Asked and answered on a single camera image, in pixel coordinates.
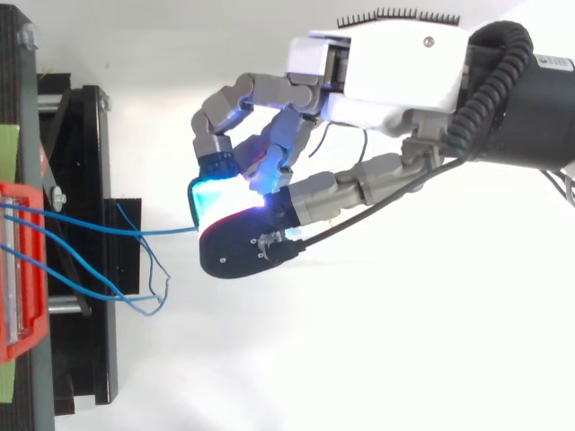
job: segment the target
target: white wall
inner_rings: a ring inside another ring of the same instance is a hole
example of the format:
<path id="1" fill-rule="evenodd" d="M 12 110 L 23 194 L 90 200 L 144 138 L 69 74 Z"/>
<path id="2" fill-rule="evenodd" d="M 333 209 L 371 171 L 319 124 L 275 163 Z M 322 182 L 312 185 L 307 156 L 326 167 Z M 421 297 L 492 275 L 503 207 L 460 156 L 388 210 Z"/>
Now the white wall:
<path id="1" fill-rule="evenodd" d="M 538 52 L 575 57 L 558 1 L 433 3 L 468 29 L 521 21 Z M 242 72 L 280 74 L 291 37 L 378 6 L 22 2 L 43 33 L 39 70 L 111 95 L 113 193 L 143 197 L 145 228 L 190 224 L 190 118 L 207 96 Z M 370 139 L 371 154 L 397 148 Z M 298 174 L 349 166 L 360 146 L 334 130 Z M 537 172 L 470 164 L 256 277 L 203 274 L 193 234 L 153 239 L 169 303 L 149 320 L 119 306 L 119 397 L 57 429 L 573 429 L 574 216 Z"/>

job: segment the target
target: metal rod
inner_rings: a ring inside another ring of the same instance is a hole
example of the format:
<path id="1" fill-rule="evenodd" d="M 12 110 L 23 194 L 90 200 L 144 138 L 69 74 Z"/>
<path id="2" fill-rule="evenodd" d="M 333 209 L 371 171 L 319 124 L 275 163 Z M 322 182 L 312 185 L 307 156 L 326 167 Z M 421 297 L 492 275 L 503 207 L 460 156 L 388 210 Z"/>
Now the metal rod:
<path id="1" fill-rule="evenodd" d="M 53 296 L 48 299 L 50 314 L 73 314 L 82 312 L 82 308 L 75 296 Z"/>
<path id="2" fill-rule="evenodd" d="M 50 114 L 58 110 L 62 94 L 41 94 L 38 96 L 38 112 Z"/>

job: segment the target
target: red clamp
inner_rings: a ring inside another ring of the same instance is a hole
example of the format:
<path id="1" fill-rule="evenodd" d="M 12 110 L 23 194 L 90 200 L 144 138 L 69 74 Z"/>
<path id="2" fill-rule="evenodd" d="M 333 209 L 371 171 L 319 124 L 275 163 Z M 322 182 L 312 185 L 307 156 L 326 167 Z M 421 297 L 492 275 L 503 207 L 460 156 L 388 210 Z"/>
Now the red clamp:
<path id="1" fill-rule="evenodd" d="M 0 202 L 44 209 L 42 192 L 22 184 L 0 182 Z M 45 264 L 44 235 L 8 221 L 4 215 L 39 227 L 44 227 L 44 217 L 0 208 L 0 243 Z M 48 322 L 46 274 L 31 263 L 0 251 L 0 363 L 36 346 L 48 334 Z"/>

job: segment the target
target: blue wire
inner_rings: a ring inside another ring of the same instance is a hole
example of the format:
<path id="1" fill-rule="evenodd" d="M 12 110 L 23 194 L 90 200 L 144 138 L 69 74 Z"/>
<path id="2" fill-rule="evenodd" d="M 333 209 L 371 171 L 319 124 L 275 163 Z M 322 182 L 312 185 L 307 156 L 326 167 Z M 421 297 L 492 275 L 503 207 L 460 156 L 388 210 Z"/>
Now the blue wire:
<path id="1" fill-rule="evenodd" d="M 128 224 L 135 230 L 138 231 L 137 227 L 132 223 L 132 221 L 129 219 L 129 217 L 126 215 L 126 213 L 124 212 L 124 210 L 122 209 L 120 204 L 116 204 L 116 206 L 118 207 L 119 212 L 122 214 L 122 216 L 124 217 L 124 219 L 128 222 Z M 144 237 L 136 237 L 136 240 L 139 242 L 139 244 L 144 248 L 144 250 L 146 250 L 148 256 L 150 257 L 150 278 L 148 280 L 148 288 L 150 289 L 150 292 L 153 295 L 156 295 L 156 292 L 154 291 L 154 288 L 152 287 L 152 279 L 153 279 L 153 275 L 154 275 L 154 261 L 155 263 L 158 265 L 158 267 L 160 267 L 160 269 L 164 272 L 165 276 L 166 276 L 166 280 L 165 280 L 165 292 L 164 292 L 164 299 L 160 302 L 160 306 L 158 307 L 158 310 L 156 312 L 159 312 L 159 310 L 164 307 L 164 303 L 166 300 L 166 297 L 168 295 L 168 289 L 170 287 L 170 280 L 172 279 L 172 276 L 168 273 L 168 271 L 164 268 L 164 266 L 160 263 L 160 261 L 158 260 L 158 258 L 155 256 L 154 252 L 152 251 L 152 248 L 150 247 L 150 244 L 148 244 L 148 242 L 146 241 L 146 238 Z"/>
<path id="2" fill-rule="evenodd" d="M 25 211 L 27 213 L 32 213 L 32 214 L 39 214 L 41 216 L 45 216 L 45 217 L 50 217 L 50 218 L 54 218 L 56 220 L 59 220 L 61 222 L 66 222 L 66 223 L 70 223 L 70 224 L 75 224 L 77 226 L 81 226 L 81 227 L 85 227 L 86 229 L 91 229 L 93 231 L 98 231 L 98 232 L 103 232 L 103 233 L 110 233 L 110 234 L 114 234 L 114 235 L 123 235 L 123 236 L 158 236 L 158 235 L 174 235 L 177 233 L 187 233 L 187 232 L 196 232 L 198 231 L 198 228 L 193 226 L 193 227 L 184 227 L 182 229 L 172 229 L 172 230 L 168 230 L 168 231 L 146 231 L 146 232 L 140 232 L 138 230 L 136 231 L 127 231 L 127 230 L 123 230 L 123 229 L 114 229 L 112 227 L 106 227 L 106 226 L 100 226 L 98 224 L 92 224 L 92 223 L 88 223 L 88 222 L 83 222 L 82 220 L 77 220 L 75 218 L 72 217 L 67 217 L 65 215 L 61 215 L 58 213 L 52 213 L 50 211 L 44 211 L 41 209 L 36 209 L 36 208 L 30 208 L 30 207 L 22 207 L 20 205 L 10 205 L 10 204 L 3 204 L 0 203 L 0 208 L 8 208 L 8 209 L 15 209 L 18 211 Z"/>
<path id="3" fill-rule="evenodd" d="M 52 239 L 54 242 L 56 242 L 57 244 L 61 245 L 64 249 L 66 249 L 66 251 L 68 253 L 70 253 L 72 255 L 72 257 L 74 259 L 76 259 L 78 261 L 78 263 L 80 263 L 80 265 L 82 265 L 84 268 L 86 268 L 86 270 L 92 274 L 94 277 L 96 277 L 97 279 L 99 279 L 100 281 L 103 282 L 103 284 L 105 284 L 107 287 L 109 287 L 114 293 L 116 293 L 120 298 L 121 298 L 121 293 L 118 294 L 118 288 L 105 276 L 103 276 L 101 273 L 99 273 L 96 269 L 94 269 L 94 267 L 92 265 L 90 265 L 88 262 L 86 262 L 82 256 L 80 256 L 78 254 L 78 252 L 76 250 L 74 250 L 72 248 L 72 246 L 70 246 L 67 242 L 65 242 L 62 238 L 60 238 L 59 236 L 57 236 L 56 234 L 52 233 L 51 231 L 44 229 L 40 226 L 38 226 L 37 224 L 34 223 L 30 223 L 27 222 L 25 220 L 22 220 L 21 218 L 18 217 L 13 217 L 11 215 L 4 215 L 4 219 L 10 221 L 10 222 L 14 222 L 17 224 L 21 224 L 23 226 L 26 227 L 30 227 L 31 229 L 38 231 L 46 236 L 48 236 L 50 239 Z"/>
<path id="4" fill-rule="evenodd" d="M 118 301 L 123 302 L 123 299 L 121 299 L 120 297 L 100 295 L 100 294 L 97 294 L 91 290 L 85 289 L 85 288 L 77 285 L 76 283 L 74 283 L 72 280 L 70 280 L 70 279 L 64 277 L 63 275 L 57 273 L 54 269 L 49 268 L 48 266 L 44 265 L 43 263 L 38 262 L 37 260 L 30 258 L 30 257 L 26 256 L 25 254 L 20 253 L 19 251 L 11 249 L 10 247 L 6 247 L 3 244 L 0 244 L 0 250 L 5 251 L 5 252 L 10 253 L 10 254 L 13 254 L 18 259 L 24 260 L 24 261 L 34 265 L 35 267 L 42 269 L 47 274 L 50 274 L 51 276 L 53 276 L 53 278 L 60 280 L 65 285 L 72 287 L 74 290 L 77 290 L 78 292 L 80 292 L 86 296 L 90 296 L 94 299 L 99 299 L 99 300 L 107 301 L 107 302 L 118 302 Z M 150 299 L 155 299 L 155 297 L 154 296 L 144 296 L 141 298 L 131 299 L 130 301 L 147 301 Z"/>
<path id="5" fill-rule="evenodd" d="M 74 250 L 66 241 L 64 241 L 62 238 L 60 238 L 59 236 L 53 234 L 52 232 L 39 227 L 38 225 L 34 224 L 34 223 L 29 223 L 25 220 L 22 220 L 20 218 L 17 217 L 12 217 L 10 215 L 4 215 L 4 218 L 6 220 L 9 220 L 11 222 L 17 223 L 17 224 L 22 224 L 24 226 L 30 227 L 31 229 L 43 233 L 44 235 L 48 236 L 49 238 L 51 238 L 53 241 L 55 241 L 57 244 L 59 244 L 60 246 L 62 246 L 68 253 L 70 253 L 72 255 L 72 257 L 74 257 L 74 259 L 76 259 L 84 268 L 86 268 L 88 270 L 88 272 L 90 272 L 94 277 L 98 278 L 100 281 L 103 282 L 103 284 L 105 284 L 107 287 L 109 287 L 111 289 L 112 292 L 114 292 L 117 296 L 119 296 L 130 308 L 132 308 L 133 310 L 139 312 L 140 314 L 143 314 L 145 316 L 152 316 L 152 313 L 149 312 L 145 312 L 144 310 L 142 310 L 140 307 L 134 305 L 132 303 L 132 300 L 129 299 L 127 296 L 125 296 L 124 294 L 122 294 L 120 292 L 120 290 L 106 277 L 104 277 L 102 274 L 100 274 L 97 270 L 95 270 L 88 262 L 86 262 L 82 256 L 80 256 L 76 250 Z"/>

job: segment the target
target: led light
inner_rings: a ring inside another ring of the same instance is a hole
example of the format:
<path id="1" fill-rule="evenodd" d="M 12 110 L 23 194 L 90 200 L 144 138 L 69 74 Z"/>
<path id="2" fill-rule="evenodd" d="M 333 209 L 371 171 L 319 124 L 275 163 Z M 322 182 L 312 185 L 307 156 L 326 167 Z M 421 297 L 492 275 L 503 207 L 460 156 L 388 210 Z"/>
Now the led light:
<path id="1" fill-rule="evenodd" d="M 242 175 L 225 180 L 206 180 L 192 187 L 199 220 L 199 234 L 213 223 L 248 208 L 263 207 L 263 196 L 250 190 Z"/>

